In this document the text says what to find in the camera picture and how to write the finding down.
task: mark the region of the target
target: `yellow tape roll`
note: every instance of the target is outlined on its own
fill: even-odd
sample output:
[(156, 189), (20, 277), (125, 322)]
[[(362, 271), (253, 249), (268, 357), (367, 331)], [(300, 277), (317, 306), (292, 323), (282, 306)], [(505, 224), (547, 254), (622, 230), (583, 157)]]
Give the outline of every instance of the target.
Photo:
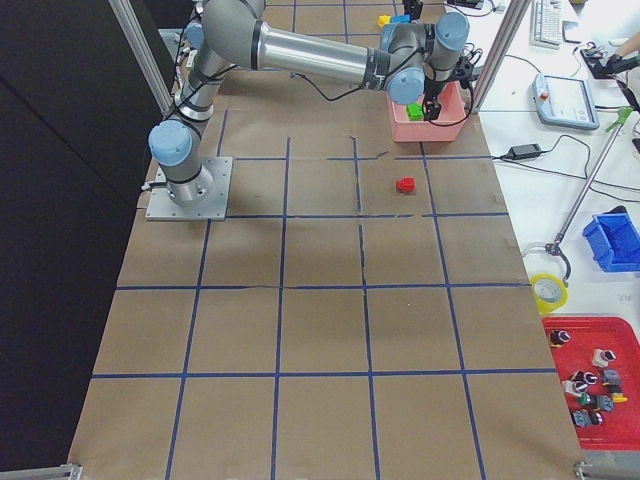
[(569, 293), (562, 280), (548, 273), (540, 273), (531, 279), (533, 296), (540, 313), (551, 313), (567, 303)]

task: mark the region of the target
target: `metal bracket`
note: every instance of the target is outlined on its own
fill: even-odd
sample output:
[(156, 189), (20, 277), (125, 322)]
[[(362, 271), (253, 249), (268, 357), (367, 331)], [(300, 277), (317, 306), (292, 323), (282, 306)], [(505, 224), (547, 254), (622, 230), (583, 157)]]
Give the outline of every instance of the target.
[(1, 480), (80, 480), (82, 467), (67, 464), (51, 468), (35, 468), (32, 470), (15, 470), (0, 472)]
[[(151, 190), (146, 213), (147, 220), (224, 220), (227, 215), (233, 157), (205, 158), (202, 161), (202, 168), (209, 170), (213, 176), (213, 187), (206, 196), (190, 203), (177, 203), (165, 187), (155, 187)], [(154, 182), (165, 181), (164, 173), (158, 169)]]
[(579, 480), (640, 480), (639, 471), (622, 470), (611, 467), (597, 467), (585, 462), (574, 465)]

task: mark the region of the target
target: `blue bin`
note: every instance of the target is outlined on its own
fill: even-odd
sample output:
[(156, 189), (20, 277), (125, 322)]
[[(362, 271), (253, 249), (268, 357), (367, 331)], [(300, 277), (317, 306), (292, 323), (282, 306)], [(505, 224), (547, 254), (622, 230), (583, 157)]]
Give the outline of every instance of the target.
[(593, 259), (605, 272), (640, 271), (640, 237), (626, 213), (594, 215), (583, 230)]

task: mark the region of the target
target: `white table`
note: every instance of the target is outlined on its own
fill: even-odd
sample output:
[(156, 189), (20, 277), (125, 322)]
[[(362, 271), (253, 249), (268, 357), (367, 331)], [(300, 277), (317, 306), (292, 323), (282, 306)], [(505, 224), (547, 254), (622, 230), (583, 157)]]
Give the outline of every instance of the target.
[[(563, 16), (576, 20), (567, 0)], [(503, 15), (491, 14), (472, 18), (469, 41), (484, 50), (485, 55), (498, 30)], [(543, 73), (588, 79), (596, 105), (626, 105), (626, 99), (613, 80), (593, 80), (584, 66), (575, 45), (563, 44), (551, 50), (529, 44), (530, 13), (522, 21), (509, 48), (509, 54), (526, 58)], [(536, 75), (527, 63), (505, 58), (480, 110), (480, 121), (492, 155), (506, 153), (509, 147), (538, 143), (543, 150), (551, 148), (562, 134), (570, 134), (591, 147), (591, 165), (602, 150), (609, 134), (605, 129), (617, 113), (598, 112), (601, 127), (586, 132), (543, 125), (532, 100), (531, 84)], [(597, 177), (610, 183), (640, 188), (640, 156), (631, 144), (632, 129), (639, 121), (633, 113), (616, 139)], [(562, 140), (551, 153), (529, 162), (539, 168), (560, 170), (583, 175), (587, 158), (586, 148), (572, 140)], [(505, 202), (510, 213), (518, 245), (524, 250), (532, 243), (550, 242), (560, 230), (583, 182), (555, 175), (540, 174), (513, 165), (496, 163), (496, 171)], [(596, 188), (623, 198), (640, 200), (640, 194), (595, 185)], [(636, 227), (640, 224), (640, 204), (621, 202), (589, 192), (562, 243), (569, 257), (573, 273), (569, 279), (569, 299), (556, 314), (615, 315), (627, 320), (640, 338), (640, 273), (605, 273), (592, 259), (582, 229), (592, 215), (604, 213), (617, 205), (625, 205)], [(551, 273), (561, 277), (564, 264), (559, 258), (543, 253), (531, 253), (524, 258), (530, 277), (537, 273)]]

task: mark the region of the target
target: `black wall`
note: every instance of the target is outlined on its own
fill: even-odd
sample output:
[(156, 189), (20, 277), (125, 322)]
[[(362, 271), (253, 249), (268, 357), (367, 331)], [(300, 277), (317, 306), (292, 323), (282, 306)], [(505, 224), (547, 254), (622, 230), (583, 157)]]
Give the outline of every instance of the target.
[(182, 28), (193, 9), (193, 0), (145, 0), (158, 28)]
[(0, 41), (3, 471), (67, 460), (161, 118), (106, 0), (2, 0)]

